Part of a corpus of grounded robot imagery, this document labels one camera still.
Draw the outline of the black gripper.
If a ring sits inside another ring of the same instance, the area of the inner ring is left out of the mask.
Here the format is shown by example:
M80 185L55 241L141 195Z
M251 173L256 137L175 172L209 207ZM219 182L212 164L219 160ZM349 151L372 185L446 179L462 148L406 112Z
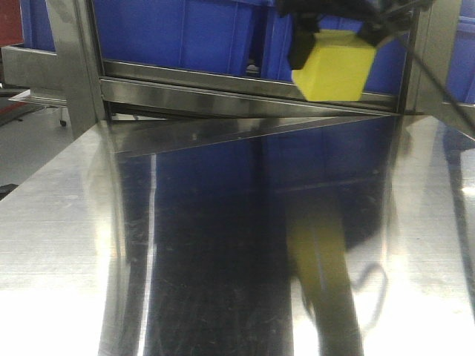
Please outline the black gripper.
M288 61L292 70L303 68L315 46L315 34L325 16L337 16L363 22L357 37L372 47L382 47L390 41L388 20L379 16L370 1L355 0L277 0L280 16L292 17L292 41Z

